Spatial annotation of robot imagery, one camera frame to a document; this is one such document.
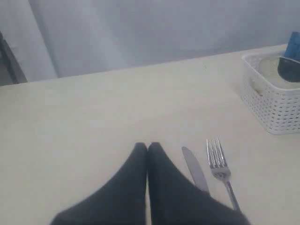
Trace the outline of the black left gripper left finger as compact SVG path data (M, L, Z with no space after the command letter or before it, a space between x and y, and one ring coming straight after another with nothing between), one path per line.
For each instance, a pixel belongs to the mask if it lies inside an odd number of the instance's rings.
M146 224L146 156L144 143L136 143L115 175L98 191L56 215L53 225Z

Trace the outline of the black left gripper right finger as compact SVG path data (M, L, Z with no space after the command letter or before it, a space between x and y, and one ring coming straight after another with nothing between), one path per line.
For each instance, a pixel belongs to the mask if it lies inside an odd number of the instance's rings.
M158 142L147 152L151 222L154 225L248 225L248 219L192 184Z

